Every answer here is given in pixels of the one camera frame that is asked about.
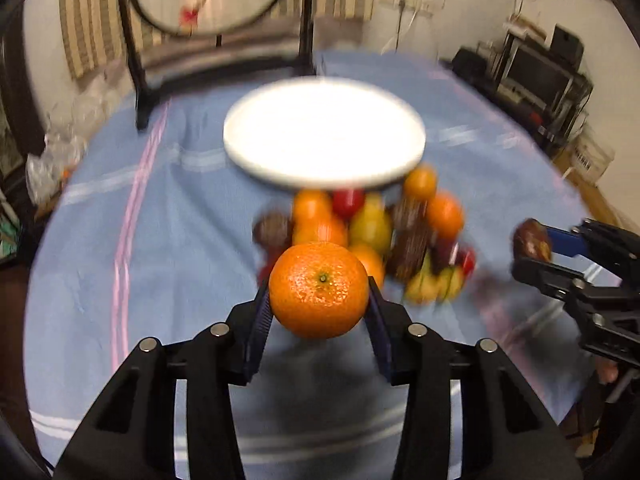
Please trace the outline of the large orange mandarin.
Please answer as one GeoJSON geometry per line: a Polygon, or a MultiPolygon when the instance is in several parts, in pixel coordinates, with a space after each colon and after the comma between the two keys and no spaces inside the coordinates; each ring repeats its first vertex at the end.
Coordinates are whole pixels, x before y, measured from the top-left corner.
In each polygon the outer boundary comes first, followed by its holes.
{"type": "Polygon", "coordinates": [[[359,259],[333,243],[288,248],[268,281],[270,307],[278,322],[305,339],[330,339],[354,328],[366,312],[369,277],[359,259]]]}

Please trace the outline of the white round plate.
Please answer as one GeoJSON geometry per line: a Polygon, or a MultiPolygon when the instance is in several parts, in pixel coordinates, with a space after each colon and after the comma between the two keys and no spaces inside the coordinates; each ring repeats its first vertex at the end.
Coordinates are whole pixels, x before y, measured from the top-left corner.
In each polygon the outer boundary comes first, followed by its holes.
{"type": "Polygon", "coordinates": [[[418,112],[373,84],[299,77],[264,84],[224,118],[228,157],[294,188],[374,188],[413,169],[426,147],[418,112]]]}

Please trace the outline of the television set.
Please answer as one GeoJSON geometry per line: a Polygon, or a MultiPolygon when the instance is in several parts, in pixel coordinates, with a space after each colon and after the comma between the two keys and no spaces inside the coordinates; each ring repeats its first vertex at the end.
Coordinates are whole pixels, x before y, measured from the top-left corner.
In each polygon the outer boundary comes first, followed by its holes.
{"type": "Polygon", "coordinates": [[[574,122],[588,103],[590,79],[531,36],[506,31],[495,71],[501,93],[532,106],[548,124],[574,122]]]}

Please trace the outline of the blue striped tablecloth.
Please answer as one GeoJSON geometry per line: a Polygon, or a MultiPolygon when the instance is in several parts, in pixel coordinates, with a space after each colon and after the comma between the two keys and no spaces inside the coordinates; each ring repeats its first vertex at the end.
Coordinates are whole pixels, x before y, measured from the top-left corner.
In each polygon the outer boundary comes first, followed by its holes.
{"type": "MultiPolygon", "coordinates": [[[[472,278],[456,300],[412,317],[448,339],[495,339],[551,416],[564,418],[592,359],[555,301],[513,281],[511,235],[527,218],[577,224],[585,209],[574,188],[521,128],[430,62],[326,52],[318,64],[409,103],[427,130],[426,161],[464,207],[472,278]]],[[[50,462],[140,339],[189,339],[254,297],[262,255],[253,221],[291,196],[224,152],[224,116],[249,91],[239,82],[175,98],[147,133],[124,105],[74,174],[40,244],[26,307],[29,411],[50,462]]],[[[273,325],[258,375],[231,393],[247,477],[388,478],[406,396],[378,374],[363,326],[312,342],[273,325]]]]}

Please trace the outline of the white plastic bags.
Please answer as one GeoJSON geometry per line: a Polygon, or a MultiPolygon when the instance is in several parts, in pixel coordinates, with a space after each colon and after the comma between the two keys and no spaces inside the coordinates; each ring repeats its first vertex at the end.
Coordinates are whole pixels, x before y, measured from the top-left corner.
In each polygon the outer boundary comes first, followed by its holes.
{"type": "Polygon", "coordinates": [[[52,107],[47,114],[44,149],[26,160],[26,186],[34,205],[44,205],[62,190],[105,119],[103,102],[88,94],[52,107]]]}

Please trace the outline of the striped window curtain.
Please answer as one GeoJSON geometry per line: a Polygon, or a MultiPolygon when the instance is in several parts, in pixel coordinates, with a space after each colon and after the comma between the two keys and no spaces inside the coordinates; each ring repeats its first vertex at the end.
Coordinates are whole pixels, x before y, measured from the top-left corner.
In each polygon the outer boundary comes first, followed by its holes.
{"type": "MultiPolygon", "coordinates": [[[[314,15],[369,21],[374,0],[314,0],[314,15]]],[[[73,80],[125,55],[117,0],[58,0],[66,63],[73,80]]]]}

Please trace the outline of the round embroidered screen stand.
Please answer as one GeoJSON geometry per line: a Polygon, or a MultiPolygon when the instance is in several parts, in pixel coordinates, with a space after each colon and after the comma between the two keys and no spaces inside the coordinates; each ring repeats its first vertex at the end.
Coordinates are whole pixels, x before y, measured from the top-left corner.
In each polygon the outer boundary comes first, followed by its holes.
{"type": "Polygon", "coordinates": [[[189,38],[213,40],[215,47],[220,49],[224,46],[224,37],[256,25],[262,21],[280,0],[270,0],[266,6],[246,21],[227,28],[214,30],[199,34],[196,32],[182,32],[179,29],[169,29],[157,21],[152,20],[139,0],[117,0],[122,24],[122,36],[126,49],[126,59],[128,72],[134,84],[134,124],[139,132],[143,132],[149,127],[151,115],[155,107],[165,102],[175,93],[195,90],[201,87],[206,81],[224,78],[239,78],[251,73],[268,72],[268,70],[282,70],[282,68],[292,68],[300,76],[317,73],[314,66],[314,17],[312,16],[312,4],[314,0],[303,0],[300,11],[298,51],[295,56],[260,56],[250,58],[247,61],[232,62],[227,65],[218,65],[206,68],[197,73],[185,74],[174,79],[169,79],[157,87],[151,87],[145,78],[145,71],[140,60],[140,55],[134,43],[134,33],[132,32],[130,11],[134,11],[141,18],[141,21],[154,28],[162,34],[177,40],[187,40],[189,38]]]}

